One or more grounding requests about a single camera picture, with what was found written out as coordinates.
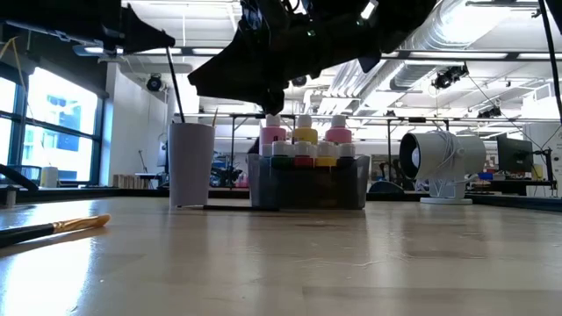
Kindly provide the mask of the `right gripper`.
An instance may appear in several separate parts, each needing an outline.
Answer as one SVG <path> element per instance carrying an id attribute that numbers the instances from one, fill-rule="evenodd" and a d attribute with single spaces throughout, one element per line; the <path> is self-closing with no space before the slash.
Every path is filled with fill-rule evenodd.
<path id="1" fill-rule="evenodd" d="M 189 74 L 200 96 L 263 96 L 278 115 L 302 76 L 358 59 L 370 71 L 419 28 L 437 0 L 240 0 L 232 42 Z"/>

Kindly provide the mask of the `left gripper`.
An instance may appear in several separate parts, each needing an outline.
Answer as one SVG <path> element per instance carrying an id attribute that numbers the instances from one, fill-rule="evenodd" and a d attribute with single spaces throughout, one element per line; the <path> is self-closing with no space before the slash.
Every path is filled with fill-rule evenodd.
<path id="1" fill-rule="evenodd" d="M 142 21 L 120 0 L 0 0 L 0 23 L 136 54 L 173 47 L 164 30 Z"/>

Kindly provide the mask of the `large pink paint bottle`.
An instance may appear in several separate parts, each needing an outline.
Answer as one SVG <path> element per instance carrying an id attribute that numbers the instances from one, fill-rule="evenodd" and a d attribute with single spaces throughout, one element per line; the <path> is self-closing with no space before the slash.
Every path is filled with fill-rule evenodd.
<path id="1" fill-rule="evenodd" d="M 281 126 L 278 115 L 267 114 L 265 125 L 260 129 L 260 144 L 272 145 L 275 141 L 286 140 L 286 130 Z"/>
<path id="2" fill-rule="evenodd" d="M 346 127 L 346 117 L 334 115 L 331 119 L 331 126 L 325 132 L 325 140 L 335 144 L 351 143 L 352 131 Z"/>

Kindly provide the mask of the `large yellow paint bottle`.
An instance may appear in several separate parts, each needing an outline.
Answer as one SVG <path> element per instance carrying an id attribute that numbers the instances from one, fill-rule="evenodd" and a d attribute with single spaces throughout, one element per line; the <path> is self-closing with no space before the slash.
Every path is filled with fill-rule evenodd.
<path id="1" fill-rule="evenodd" d="M 296 142 L 308 141 L 312 145 L 318 144 L 318 132 L 313 129 L 313 119 L 310 115 L 304 114 L 297 117 L 293 138 Z"/>

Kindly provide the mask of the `small black-tip paintbrush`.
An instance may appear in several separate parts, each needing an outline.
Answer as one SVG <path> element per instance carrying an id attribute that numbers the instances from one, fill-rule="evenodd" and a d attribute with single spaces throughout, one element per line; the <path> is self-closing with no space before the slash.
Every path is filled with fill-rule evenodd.
<path id="1" fill-rule="evenodd" d="M 176 101 L 177 101 L 177 107 L 178 107 L 179 114 L 180 114 L 180 119 L 181 119 L 182 123 L 185 123 L 183 105 L 182 105 L 181 96 L 180 96 L 180 93 L 179 93 L 177 76 L 176 76 L 176 71 L 175 71 L 175 68 L 174 68 L 173 58 L 172 58 L 172 53 L 171 53 L 171 47 L 166 47 L 165 50 L 166 50 L 166 56 L 167 56 L 167 60 L 168 60 L 168 64 L 169 64 L 169 70 L 170 70 L 170 74 L 171 74 L 171 78 L 172 78 L 172 83 L 173 83 L 173 87 L 174 87 L 174 91 L 175 91 L 175 95 L 176 95 Z"/>

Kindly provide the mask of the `white cup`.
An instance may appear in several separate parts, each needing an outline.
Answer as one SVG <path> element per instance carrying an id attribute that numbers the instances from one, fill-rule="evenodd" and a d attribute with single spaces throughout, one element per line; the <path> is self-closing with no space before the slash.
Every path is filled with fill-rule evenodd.
<path id="1" fill-rule="evenodd" d="M 207 204 L 215 128 L 196 123 L 169 126 L 169 206 Z"/>

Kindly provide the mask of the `dark-framed window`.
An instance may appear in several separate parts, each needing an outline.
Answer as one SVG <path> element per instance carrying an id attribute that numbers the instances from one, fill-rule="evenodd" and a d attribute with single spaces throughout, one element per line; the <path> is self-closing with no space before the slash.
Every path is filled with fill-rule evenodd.
<path id="1" fill-rule="evenodd" d="M 0 164 L 53 167 L 62 185 L 99 179 L 104 99 L 45 69 L 0 65 Z"/>

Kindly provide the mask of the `wooden slat crate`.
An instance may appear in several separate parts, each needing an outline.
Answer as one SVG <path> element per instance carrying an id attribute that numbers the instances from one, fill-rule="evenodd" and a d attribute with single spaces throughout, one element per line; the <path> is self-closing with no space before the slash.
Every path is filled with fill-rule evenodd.
<path id="1" fill-rule="evenodd" d="M 115 174 L 112 177 L 112 186 L 120 189 L 147 190 L 148 185 L 149 180 L 140 176 Z"/>

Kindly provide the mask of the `black chair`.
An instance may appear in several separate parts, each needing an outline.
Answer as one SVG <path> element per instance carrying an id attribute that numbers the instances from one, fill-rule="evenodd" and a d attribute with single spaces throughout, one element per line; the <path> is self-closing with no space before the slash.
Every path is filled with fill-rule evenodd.
<path id="1" fill-rule="evenodd" d="M 403 194 L 404 189 L 396 183 L 377 181 L 371 185 L 368 192 L 377 194 Z"/>

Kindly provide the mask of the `white canister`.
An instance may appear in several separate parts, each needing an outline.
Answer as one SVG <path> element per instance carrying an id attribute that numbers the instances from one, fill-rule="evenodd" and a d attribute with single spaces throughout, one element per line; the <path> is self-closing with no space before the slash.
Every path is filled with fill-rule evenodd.
<path id="1" fill-rule="evenodd" d="M 59 182 L 59 170 L 56 167 L 48 166 L 41 169 L 40 187 L 57 188 Z"/>

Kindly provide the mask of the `white cylindrical desk fan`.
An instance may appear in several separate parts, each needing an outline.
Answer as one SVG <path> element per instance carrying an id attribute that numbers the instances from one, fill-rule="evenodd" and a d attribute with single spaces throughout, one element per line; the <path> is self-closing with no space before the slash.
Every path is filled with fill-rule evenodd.
<path id="1" fill-rule="evenodd" d="M 406 178 L 429 184 L 423 204 L 470 205 L 465 187 L 482 172 L 486 148 L 476 136 L 447 131 L 408 133 L 400 141 L 400 166 Z"/>

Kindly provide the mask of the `black computer monitor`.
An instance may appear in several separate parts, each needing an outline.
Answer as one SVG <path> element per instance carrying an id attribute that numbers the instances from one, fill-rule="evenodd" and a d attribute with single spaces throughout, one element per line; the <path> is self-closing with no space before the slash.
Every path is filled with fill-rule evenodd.
<path id="1" fill-rule="evenodd" d="M 530 172 L 533 167 L 533 147 L 527 140 L 505 136 L 497 138 L 499 169 L 510 173 Z"/>

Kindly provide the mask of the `overhead frame bar with lights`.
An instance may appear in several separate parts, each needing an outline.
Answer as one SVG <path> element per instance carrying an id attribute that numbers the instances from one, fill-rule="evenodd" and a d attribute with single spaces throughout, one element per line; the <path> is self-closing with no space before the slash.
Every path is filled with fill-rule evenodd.
<path id="1" fill-rule="evenodd" d="M 79 56 L 109 56 L 102 47 L 73 46 L 74 52 Z M 223 51 L 217 47 L 173 47 L 170 49 L 172 56 L 181 57 L 212 57 Z M 132 55 L 164 56 L 165 48 L 156 48 Z M 517 62 L 546 62 L 549 61 L 548 52 L 538 51 L 476 51 L 476 50 L 397 50 L 389 54 L 382 54 L 381 60 L 403 61 L 517 61 Z M 562 53 L 554 53 L 556 61 L 562 61 Z"/>

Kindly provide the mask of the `silver ceiling air duct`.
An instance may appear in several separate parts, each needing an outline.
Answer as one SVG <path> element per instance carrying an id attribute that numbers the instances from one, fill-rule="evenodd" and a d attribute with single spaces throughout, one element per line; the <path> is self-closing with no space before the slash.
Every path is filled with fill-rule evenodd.
<path id="1" fill-rule="evenodd" d="M 443 0 L 401 49 L 464 50 L 508 17 L 508 8 L 467 6 L 469 1 L 475 0 Z"/>

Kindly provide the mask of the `orange-handled paintbrush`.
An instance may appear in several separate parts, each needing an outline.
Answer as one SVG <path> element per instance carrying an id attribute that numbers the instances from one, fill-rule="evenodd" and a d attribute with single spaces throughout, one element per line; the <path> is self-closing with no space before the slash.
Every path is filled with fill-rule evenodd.
<path id="1" fill-rule="evenodd" d="M 69 219 L 41 225 L 3 229 L 0 230 L 0 248 L 6 248 L 25 241 L 31 241 L 53 234 L 99 228 L 107 224 L 111 218 L 110 214 L 103 214 L 88 218 Z"/>

